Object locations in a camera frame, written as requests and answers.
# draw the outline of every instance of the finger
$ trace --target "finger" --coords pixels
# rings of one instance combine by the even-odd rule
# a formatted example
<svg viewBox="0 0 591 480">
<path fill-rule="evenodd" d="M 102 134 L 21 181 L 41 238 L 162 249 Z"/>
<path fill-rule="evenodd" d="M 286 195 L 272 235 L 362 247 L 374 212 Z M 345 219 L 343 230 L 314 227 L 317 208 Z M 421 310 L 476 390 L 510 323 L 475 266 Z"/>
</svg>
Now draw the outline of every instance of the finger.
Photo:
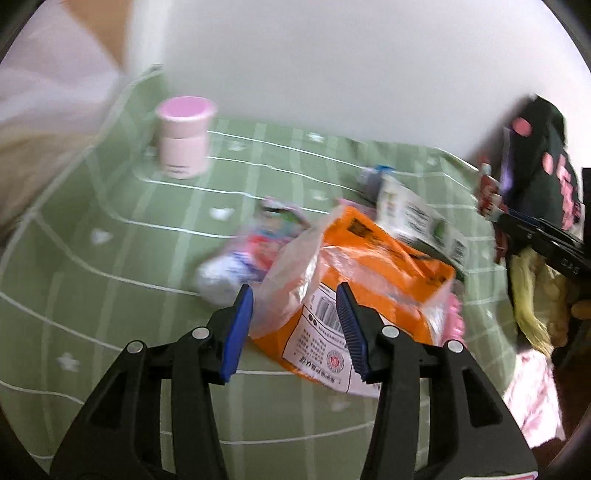
<svg viewBox="0 0 591 480">
<path fill-rule="evenodd" d="M 591 320 L 591 300 L 581 300 L 570 309 L 573 317 L 579 320 Z"/>
</svg>

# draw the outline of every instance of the pink lid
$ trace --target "pink lid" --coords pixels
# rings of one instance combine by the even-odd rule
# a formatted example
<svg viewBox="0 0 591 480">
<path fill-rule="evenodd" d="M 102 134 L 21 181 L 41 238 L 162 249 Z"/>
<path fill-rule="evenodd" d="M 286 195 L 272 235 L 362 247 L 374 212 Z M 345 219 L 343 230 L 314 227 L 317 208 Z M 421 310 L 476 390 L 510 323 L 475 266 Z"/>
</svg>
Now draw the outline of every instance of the pink lid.
<svg viewBox="0 0 591 480">
<path fill-rule="evenodd" d="M 162 102 L 157 115 L 166 120 L 185 122 L 200 120 L 215 115 L 216 105 L 203 97 L 173 97 Z"/>
</svg>

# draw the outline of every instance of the blue rubber fingertip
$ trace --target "blue rubber fingertip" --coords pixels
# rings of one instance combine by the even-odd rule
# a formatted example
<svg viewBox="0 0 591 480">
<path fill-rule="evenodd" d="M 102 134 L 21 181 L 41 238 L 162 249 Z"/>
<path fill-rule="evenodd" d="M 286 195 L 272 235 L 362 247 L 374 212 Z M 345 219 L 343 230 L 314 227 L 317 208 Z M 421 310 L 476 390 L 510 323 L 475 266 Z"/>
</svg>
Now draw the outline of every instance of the blue rubber fingertip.
<svg viewBox="0 0 591 480">
<path fill-rule="evenodd" d="M 253 307 L 254 294 L 252 289 L 247 287 L 240 305 L 237 306 L 234 323 L 230 328 L 230 333 L 228 333 L 228 337 L 223 346 L 224 351 L 222 355 L 220 376 L 224 382 L 228 382 L 230 377 L 235 374 L 238 369 L 238 361 L 240 360 L 242 347 L 251 325 Z"/>
<path fill-rule="evenodd" d="M 359 326 L 359 320 L 355 315 L 349 295 L 343 285 L 336 289 L 336 311 L 340 325 L 345 335 L 347 348 L 351 355 L 353 368 L 365 381 L 370 373 L 368 363 L 368 346 Z"/>
</svg>

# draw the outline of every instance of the white wall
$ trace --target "white wall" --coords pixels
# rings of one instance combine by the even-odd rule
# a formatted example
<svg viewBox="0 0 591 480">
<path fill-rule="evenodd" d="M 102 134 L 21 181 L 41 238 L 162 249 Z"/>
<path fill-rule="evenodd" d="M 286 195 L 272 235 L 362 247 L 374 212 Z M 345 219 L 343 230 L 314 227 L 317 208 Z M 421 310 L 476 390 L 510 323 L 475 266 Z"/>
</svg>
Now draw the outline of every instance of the white wall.
<svg viewBox="0 0 591 480">
<path fill-rule="evenodd" d="M 537 93 L 591 166 L 591 73 L 541 0 L 174 0 L 169 22 L 172 87 L 224 115 L 470 159 Z"/>
</svg>

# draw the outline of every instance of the silver screw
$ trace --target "silver screw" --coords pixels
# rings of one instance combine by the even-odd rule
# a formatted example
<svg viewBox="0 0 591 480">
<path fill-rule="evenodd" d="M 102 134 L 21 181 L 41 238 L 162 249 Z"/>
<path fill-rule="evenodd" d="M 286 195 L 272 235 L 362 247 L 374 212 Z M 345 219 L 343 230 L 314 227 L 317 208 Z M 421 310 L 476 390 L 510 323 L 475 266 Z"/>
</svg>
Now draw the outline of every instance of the silver screw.
<svg viewBox="0 0 591 480">
<path fill-rule="evenodd" d="M 453 353 L 460 353 L 462 350 L 464 350 L 462 343 L 458 342 L 457 340 L 451 340 L 447 344 L 447 348 L 449 348 Z"/>
<path fill-rule="evenodd" d="M 388 338 L 396 338 L 398 335 L 400 335 L 400 330 L 398 330 L 393 325 L 386 325 L 384 328 L 382 328 L 382 334 Z"/>
<path fill-rule="evenodd" d="M 140 353 L 144 348 L 144 344 L 139 340 L 135 340 L 127 345 L 127 351 L 129 353 Z"/>
<path fill-rule="evenodd" d="M 196 338 L 197 340 L 203 340 L 209 336 L 209 330 L 205 327 L 198 327 L 193 330 L 191 335 L 193 335 L 193 338 Z"/>
</svg>

